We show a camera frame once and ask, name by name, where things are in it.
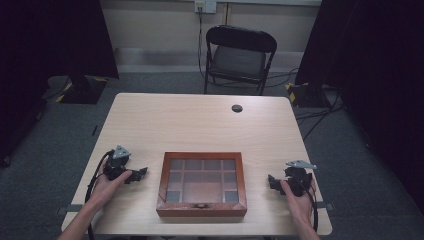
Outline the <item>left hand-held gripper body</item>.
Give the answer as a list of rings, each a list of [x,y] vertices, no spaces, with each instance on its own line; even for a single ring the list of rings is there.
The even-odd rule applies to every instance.
[[[108,180],[112,181],[126,171],[125,165],[130,156],[131,153],[121,145],[117,145],[115,149],[107,153],[103,174]]]

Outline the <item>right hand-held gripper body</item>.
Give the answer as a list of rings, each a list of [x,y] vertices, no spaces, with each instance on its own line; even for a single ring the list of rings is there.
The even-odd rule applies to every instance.
[[[316,169],[317,166],[304,160],[290,161],[286,165],[285,175],[288,185],[295,196],[301,197],[311,187],[312,174],[306,170]]]

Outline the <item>person's left hand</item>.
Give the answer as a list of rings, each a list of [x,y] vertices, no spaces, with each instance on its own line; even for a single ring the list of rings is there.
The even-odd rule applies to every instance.
[[[89,200],[84,204],[90,211],[97,213],[115,194],[118,188],[131,176],[132,172],[126,170],[116,179],[110,181],[103,174],[104,167],[106,165],[107,158],[102,160],[101,167],[99,169],[99,175],[94,185],[94,189],[91,193]]]

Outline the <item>person's right hand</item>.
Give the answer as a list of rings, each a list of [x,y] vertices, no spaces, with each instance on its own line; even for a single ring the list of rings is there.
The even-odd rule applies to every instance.
[[[289,211],[295,227],[298,229],[311,228],[313,206],[310,196],[315,193],[315,182],[311,182],[311,187],[309,188],[308,193],[304,193],[301,197],[297,197],[293,194],[286,180],[281,181],[281,186],[286,194]]]

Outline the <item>wooden box with glass lid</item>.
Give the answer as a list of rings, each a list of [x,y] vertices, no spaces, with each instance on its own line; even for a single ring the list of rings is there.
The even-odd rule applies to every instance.
[[[156,211],[160,217],[244,217],[240,152],[166,152]]]

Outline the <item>black stand base striped tape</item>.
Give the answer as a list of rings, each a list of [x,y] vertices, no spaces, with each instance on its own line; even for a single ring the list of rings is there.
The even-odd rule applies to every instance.
[[[57,103],[96,104],[108,83],[105,78],[70,75],[70,83],[56,99]]]
[[[314,88],[308,83],[285,85],[288,98],[293,106],[299,108],[329,108],[330,103],[322,88]]]

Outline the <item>black folding chair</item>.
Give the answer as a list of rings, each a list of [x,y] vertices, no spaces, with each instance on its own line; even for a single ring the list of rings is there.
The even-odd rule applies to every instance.
[[[207,57],[204,93],[209,78],[257,86],[262,95],[277,41],[269,33],[230,25],[218,25],[206,33]]]

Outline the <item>dark curtain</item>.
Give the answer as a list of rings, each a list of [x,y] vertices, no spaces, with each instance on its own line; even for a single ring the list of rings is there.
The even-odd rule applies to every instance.
[[[424,0],[321,0],[296,82],[340,88],[424,214]]]

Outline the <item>white wall outlet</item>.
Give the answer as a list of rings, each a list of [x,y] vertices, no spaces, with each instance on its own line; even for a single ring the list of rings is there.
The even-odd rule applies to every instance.
[[[215,14],[217,11],[217,2],[215,0],[195,0],[194,12]]]

